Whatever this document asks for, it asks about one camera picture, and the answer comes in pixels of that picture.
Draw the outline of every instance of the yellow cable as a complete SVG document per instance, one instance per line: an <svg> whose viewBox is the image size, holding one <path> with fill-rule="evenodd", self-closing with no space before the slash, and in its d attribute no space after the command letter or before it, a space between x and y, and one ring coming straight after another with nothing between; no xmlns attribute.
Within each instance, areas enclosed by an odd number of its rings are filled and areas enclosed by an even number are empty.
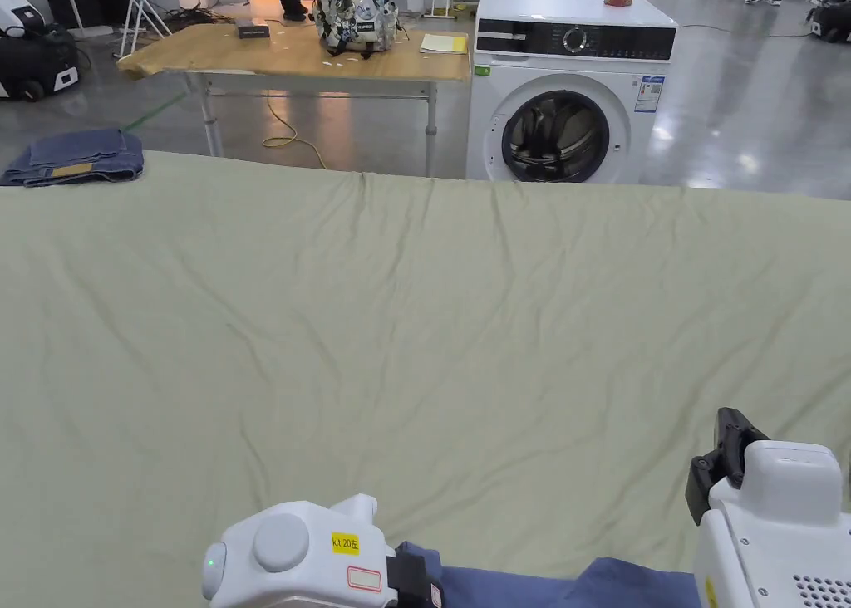
<svg viewBox="0 0 851 608"><path fill-rule="evenodd" d="M325 164L325 161L322 160L322 155L319 153L319 150L317 150L317 146L314 145L313 143L311 143L310 141L306 141L305 139L299 139L298 138L298 132L296 131L295 127L293 127L287 121L285 121L283 118L278 116L278 114L275 112L275 110L273 110L272 100L267 99L267 106L269 107L269 111L272 112L272 116L274 116L275 118L280 120L282 123L284 123L287 126L288 130L293 133L293 135L292 136L270 136L268 139L263 139L263 147L269 147L270 149L275 150L275 149L279 149L279 148L282 148L282 147L286 147L287 145L290 145L291 143L304 143L305 145L310 145L311 147L313 147L313 151L315 151L317 153L317 157L319 158L319 164L322 165L322 169L327 169L327 165Z"/></svg>

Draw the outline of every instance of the jeans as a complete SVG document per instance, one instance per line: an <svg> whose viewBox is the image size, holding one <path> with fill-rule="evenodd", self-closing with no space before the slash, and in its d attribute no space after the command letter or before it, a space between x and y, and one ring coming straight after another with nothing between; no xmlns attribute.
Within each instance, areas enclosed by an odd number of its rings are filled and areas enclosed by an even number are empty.
<svg viewBox="0 0 851 608"><path fill-rule="evenodd" d="M0 185L45 187L139 178L145 167L142 144L119 129L88 130L32 143L0 177Z"/></svg>

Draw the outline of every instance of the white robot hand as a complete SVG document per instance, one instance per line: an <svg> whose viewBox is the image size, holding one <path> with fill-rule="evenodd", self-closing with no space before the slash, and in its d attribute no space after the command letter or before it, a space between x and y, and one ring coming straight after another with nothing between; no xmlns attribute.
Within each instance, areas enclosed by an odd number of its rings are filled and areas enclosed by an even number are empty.
<svg viewBox="0 0 851 608"><path fill-rule="evenodd" d="M389 547L373 526L377 510L359 494L330 508L258 512L207 549L204 598L210 608L442 608L423 559Z"/></svg>
<svg viewBox="0 0 851 608"><path fill-rule="evenodd" d="M692 460L686 500L701 528L704 608L851 608L851 515L828 448L771 441L719 409L715 450Z"/></svg>

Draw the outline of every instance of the wooden table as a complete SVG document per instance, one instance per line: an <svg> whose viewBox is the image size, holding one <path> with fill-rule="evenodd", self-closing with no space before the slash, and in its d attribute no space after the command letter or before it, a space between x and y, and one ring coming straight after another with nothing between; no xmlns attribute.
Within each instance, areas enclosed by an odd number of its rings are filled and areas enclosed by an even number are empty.
<svg viewBox="0 0 851 608"><path fill-rule="evenodd" d="M369 60L354 51L330 56L312 24L270 25L269 39L239 39L236 27L229 24L193 26L122 58L118 68L134 78L185 73L199 91L213 156L222 155L222 147L210 99L212 87L240 96L269 96L269 90L285 90L285 96L341 98L338 92L347 92L346 98L428 101L425 173L433 175L437 84L469 81L468 55L420 53L425 33L411 30L410 39L399 32L390 51L377 52Z"/></svg>

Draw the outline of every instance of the wheel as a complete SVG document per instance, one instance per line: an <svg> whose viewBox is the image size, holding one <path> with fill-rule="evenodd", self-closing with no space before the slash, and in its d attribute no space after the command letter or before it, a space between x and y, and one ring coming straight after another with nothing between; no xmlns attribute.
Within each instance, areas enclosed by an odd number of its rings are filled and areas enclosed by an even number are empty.
<svg viewBox="0 0 851 608"><path fill-rule="evenodd" d="M35 103L44 98L44 86L38 81L24 81L21 84L21 98L28 103Z"/></svg>

